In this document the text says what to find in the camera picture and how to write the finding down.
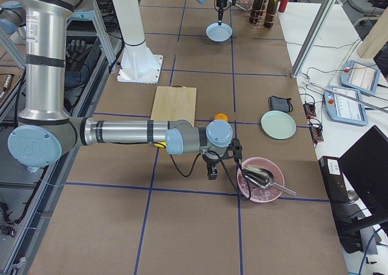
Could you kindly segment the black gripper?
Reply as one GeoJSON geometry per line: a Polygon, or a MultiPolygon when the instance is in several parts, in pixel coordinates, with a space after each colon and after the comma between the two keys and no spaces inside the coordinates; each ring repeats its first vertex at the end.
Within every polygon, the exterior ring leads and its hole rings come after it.
{"type": "Polygon", "coordinates": [[[218,25],[222,24],[224,11],[233,4],[233,0],[216,0],[215,9],[218,12],[218,25]]]}
{"type": "Polygon", "coordinates": [[[216,165],[221,162],[219,154],[215,151],[207,151],[202,155],[207,165],[207,177],[209,180],[215,180],[218,176],[216,165]]]}

